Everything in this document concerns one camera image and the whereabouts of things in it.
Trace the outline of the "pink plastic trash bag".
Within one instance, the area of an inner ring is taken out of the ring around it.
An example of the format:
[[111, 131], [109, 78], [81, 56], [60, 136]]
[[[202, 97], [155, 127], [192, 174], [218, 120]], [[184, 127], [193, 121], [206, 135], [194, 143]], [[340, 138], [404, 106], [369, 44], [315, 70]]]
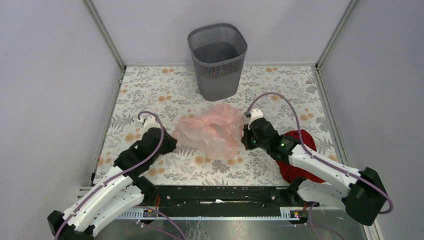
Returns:
[[221, 103], [206, 113], [180, 118], [172, 137], [178, 146], [191, 146], [211, 160], [227, 161], [237, 155], [244, 124], [245, 116], [238, 108]]

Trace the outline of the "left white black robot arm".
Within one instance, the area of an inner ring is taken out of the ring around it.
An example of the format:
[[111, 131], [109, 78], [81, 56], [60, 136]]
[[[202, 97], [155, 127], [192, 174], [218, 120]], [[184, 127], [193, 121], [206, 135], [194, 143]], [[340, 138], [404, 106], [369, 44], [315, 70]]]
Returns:
[[74, 205], [64, 211], [54, 210], [47, 217], [56, 240], [92, 240], [95, 230], [93, 220], [106, 220], [106, 208], [123, 188], [129, 187], [129, 196], [118, 197], [118, 202], [132, 206], [152, 204], [156, 186], [143, 174], [161, 155], [176, 148], [177, 141], [161, 126], [150, 127], [140, 140], [118, 155], [103, 179]]

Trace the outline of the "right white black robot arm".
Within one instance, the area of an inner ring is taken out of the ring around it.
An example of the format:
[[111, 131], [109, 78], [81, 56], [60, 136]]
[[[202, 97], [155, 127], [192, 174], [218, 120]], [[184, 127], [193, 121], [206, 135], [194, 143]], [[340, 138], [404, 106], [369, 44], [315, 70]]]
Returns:
[[316, 202], [344, 210], [358, 223], [371, 226], [387, 202], [387, 191], [372, 168], [359, 170], [333, 163], [315, 151], [305, 130], [279, 134], [263, 117], [243, 126], [245, 149], [264, 150], [280, 167], [289, 184], [287, 201], [293, 206]]

